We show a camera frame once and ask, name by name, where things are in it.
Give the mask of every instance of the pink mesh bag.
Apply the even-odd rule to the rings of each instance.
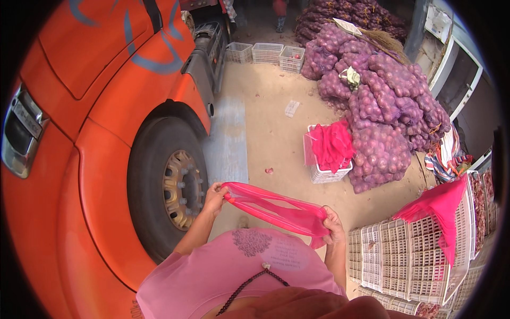
[[[252,185],[226,182],[228,186],[225,199],[237,208],[296,234],[310,236],[310,247],[318,249],[326,243],[322,237],[329,234],[323,222],[327,217],[324,208],[282,196]]]

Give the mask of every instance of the truck tire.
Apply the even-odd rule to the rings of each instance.
[[[154,119],[137,135],[127,170],[133,226],[148,255],[159,264],[204,205],[208,181],[200,143],[183,120]]]

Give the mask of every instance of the truck cab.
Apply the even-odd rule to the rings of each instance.
[[[193,35],[177,0],[68,0],[38,33],[1,170],[14,250],[50,317],[143,317],[140,283],[205,200],[199,140],[226,43],[218,18]]]

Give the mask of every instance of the human hand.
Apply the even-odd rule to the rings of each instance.
[[[217,182],[209,187],[206,194],[206,203],[202,209],[203,213],[210,213],[213,218],[218,216],[221,212],[221,206],[226,202],[223,196],[228,193],[228,187],[221,188],[221,184]]]
[[[340,218],[338,218],[337,213],[331,209],[330,206],[324,205],[322,206],[326,210],[327,217],[324,220],[324,226],[331,230],[329,235],[322,237],[326,244],[333,245],[337,243],[345,243],[345,232],[342,226],[342,222]]]

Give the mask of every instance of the person's leg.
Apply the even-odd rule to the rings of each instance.
[[[284,31],[284,23],[285,23],[285,16],[281,15],[278,17],[278,27],[276,27],[276,32],[282,33]]]

